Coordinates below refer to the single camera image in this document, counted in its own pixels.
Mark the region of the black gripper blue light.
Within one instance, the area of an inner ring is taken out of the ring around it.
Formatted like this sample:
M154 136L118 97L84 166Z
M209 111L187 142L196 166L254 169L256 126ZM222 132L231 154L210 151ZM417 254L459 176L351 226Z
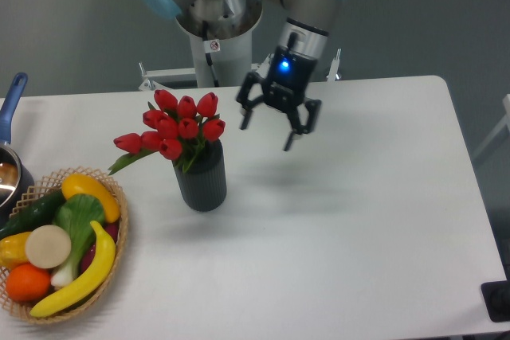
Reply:
M288 52L287 49L278 46L267 77L264 79L256 72L249 72L239 88L236 101L241 105L240 129L248 128L253 109L264 101L266 105L287 115L291 130L284 151L290 151L293 142L302 135L312 133L319 118L322 101L304 96L316 64L317 59ZM255 84L261 86L261 94L250 99L249 95ZM308 113L304 123L300 120L299 107L304 107Z

